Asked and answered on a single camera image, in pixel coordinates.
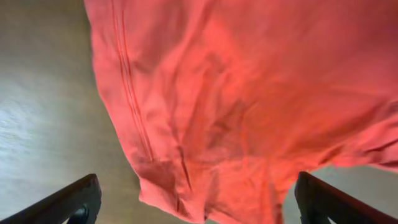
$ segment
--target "cloth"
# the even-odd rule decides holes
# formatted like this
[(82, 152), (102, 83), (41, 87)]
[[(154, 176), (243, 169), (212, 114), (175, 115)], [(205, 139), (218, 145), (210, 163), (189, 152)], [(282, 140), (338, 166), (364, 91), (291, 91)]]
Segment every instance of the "cloth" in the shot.
[(398, 1), (85, 0), (139, 199), (282, 223), (301, 170), (398, 166)]

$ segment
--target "stitching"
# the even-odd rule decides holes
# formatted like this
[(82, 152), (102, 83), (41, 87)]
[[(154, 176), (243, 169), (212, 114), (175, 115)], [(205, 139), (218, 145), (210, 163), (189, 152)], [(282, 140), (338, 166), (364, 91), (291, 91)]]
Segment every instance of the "stitching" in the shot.
[[(128, 75), (130, 76), (130, 80), (132, 80), (132, 72), (131, 72), (130, 63), (129, 63), (130, 62), (129, 52), (127, 51), (127, 43), (126, 43), (126, 32), (125, 32), (126, 29), (124, 28), (124, 11), (122, 11), (121, 16), (122, 16), (122, 34), (123, 34), (123, 42), (124, 42), (124, 52), (126, 54), (126, 59), (127, 59), (127, 72), (128, 72)], [(142, 121), (141, 110), (139, 108), (136, 95), (134, 94), (135, 93), (134, 85), (132, 84), (132, 82), (129, 82), (129, 84), (130, 84), (130, 85), (128, 85), (129, 86), (129, 93), (130, 93), (131, 98), (135, 102), (135, 109), (137, 111), (137, 118), (139, 119), (137, 121), (137, 123), (139, 124), (139, 126), (141, 128), (141, 134), (144, 137), (143, 142), (146, 145), (145, 149), (147, 150), (147, 152), (148, 152), (148, 154), (150, 156), (150, 160), (153, 161), (154, 155), (153, 155), (153, 152), (152, 152), (152, 148), (150, 146), (150, 142), (149, 142), (147, 131), (146, 131), (145, 127), (142, 125), (144, 122)]]
[[(127, 78), (127, 77), (125, 77), (126, 74), (124, 73), (124, 70), (126, 70), (130, 74), (130, 77), (131, 77), (131, 72), (130, 72), (131, 70), (130, 70), (129, 66), (128, 66), (128, 69), (126, 69), (126, 66), (124, 65), (124, 57), (123, 57), (123, 53), (121, 51), (121, 41), (120, 41), (120, 36), (118, 34), (118, 26), (117, 26), (118, 20), (116, 19), (116, 15), (115, 15), (114, 0), (111, 0), (111, 5), (112, 5), (113, 28), (114, 28), (114, 34), (115, 34), (115, 37), (116, 37), (116, 43), (118, 45), (119, 66), (120, 66), (120, 73), (121, 73), (122, 81), (123, 81), (123, 89), (124, 89), (124, 93), (126, 94), (126, 96), (131, 98), (132, 97), (132, 93), (130, 91), (130, 86), (128, 85), (128, 83), (126, 81), (126, 78)], [(140, 127), (138, 125), (139, 121), (136, 120), (136, 113), (134, 111), (137, 111), (138, 112), (138, 116), (140, 116), (140, 117), (141, 117), (141, 114), (140, 114), (139, 110), (137, 110), (137, 109), (135, 110), (136, 106), (133, 105), (133, 103), (131, 102), (130, 98), (127, 99), (128, 100), (128, 105), (129, 105), (129, 109), (130, 109), (130, 112), (131, 112), (131, 115), (132, 115), (132, 119), (134, 121), (134, 125), (136, 126), (136, 128), (137, 128), (137, 130), (139, 132), (139, 140), (140, 140), (141, 146), (144, 149), (145, 153), (147, 154), (146, 156), (148, 156), (150, 161), (152, 162), (153, 161), (153, 155), (152, 155), (151, 151), (148, 152), (146, 144), (144, 144), (144, 140), (142, 139), (143, 131), (140, 129)]]

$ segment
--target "wooden floor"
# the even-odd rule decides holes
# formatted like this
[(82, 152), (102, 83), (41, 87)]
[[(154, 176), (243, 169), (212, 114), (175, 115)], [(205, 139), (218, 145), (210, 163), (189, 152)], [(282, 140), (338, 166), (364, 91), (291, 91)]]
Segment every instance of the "wooden floor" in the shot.
[[(138, 201), (138, 179), (97, 94), (82, 0), (0, 0), (0, 219), (89, 173), (103, 190), (97, 223), (183, 223)], [(395, 174), (316, 174), (398, 217)], [(292, 190), (284, 214), (299, 223)]]

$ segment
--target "garment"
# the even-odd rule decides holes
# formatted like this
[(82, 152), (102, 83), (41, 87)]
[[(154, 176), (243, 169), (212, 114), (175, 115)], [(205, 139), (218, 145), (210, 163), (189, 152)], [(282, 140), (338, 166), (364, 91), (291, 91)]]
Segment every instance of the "garment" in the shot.
[(397, 167), (398, 1), (85, 0), (140, 200), (282, 223), (301, 170)]

